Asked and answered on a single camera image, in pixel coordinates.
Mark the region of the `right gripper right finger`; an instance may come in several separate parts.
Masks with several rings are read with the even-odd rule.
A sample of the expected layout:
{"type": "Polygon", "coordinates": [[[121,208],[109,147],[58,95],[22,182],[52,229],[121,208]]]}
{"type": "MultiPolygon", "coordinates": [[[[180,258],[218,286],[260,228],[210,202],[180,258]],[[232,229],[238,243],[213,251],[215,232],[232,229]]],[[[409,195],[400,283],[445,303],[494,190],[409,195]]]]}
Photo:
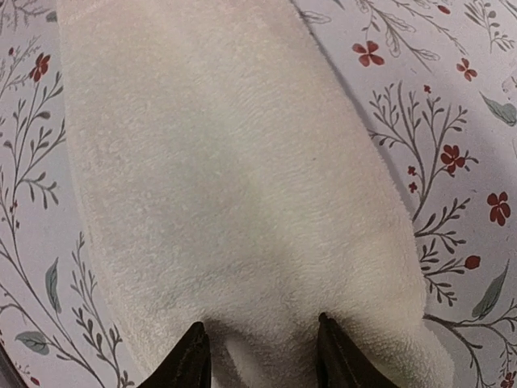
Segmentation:
{"type": "Polygon", "coordinates": [[[317,381],[321,388],[397,388],[359,350],[337,321],[321,313],[317,333],[317,381]]]}

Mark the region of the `cream white towel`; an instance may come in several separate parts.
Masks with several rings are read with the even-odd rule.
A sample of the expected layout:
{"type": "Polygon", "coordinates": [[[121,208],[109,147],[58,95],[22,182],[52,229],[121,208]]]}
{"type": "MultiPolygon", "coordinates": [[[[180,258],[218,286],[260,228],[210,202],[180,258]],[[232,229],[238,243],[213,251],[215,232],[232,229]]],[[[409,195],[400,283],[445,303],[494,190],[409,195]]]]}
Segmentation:
{"type": "Polygon", "coordinates": [[[314,387],[327,313],[400,387],[450,387],[413,227],[290,1],[59,1],[90,261],[151,373],[202,321],[217,387],[314,387]]]}

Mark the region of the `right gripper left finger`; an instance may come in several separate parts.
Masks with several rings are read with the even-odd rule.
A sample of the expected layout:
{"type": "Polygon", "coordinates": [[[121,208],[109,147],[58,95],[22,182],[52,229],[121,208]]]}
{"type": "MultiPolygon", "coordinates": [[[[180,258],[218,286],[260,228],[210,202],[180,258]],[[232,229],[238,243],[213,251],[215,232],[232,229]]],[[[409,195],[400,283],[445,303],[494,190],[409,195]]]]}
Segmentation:
{"type": "Polygon", "coordinates": [[[210,388],[210,340],[202,322],[193,323],[139,388],[210,388]]]}

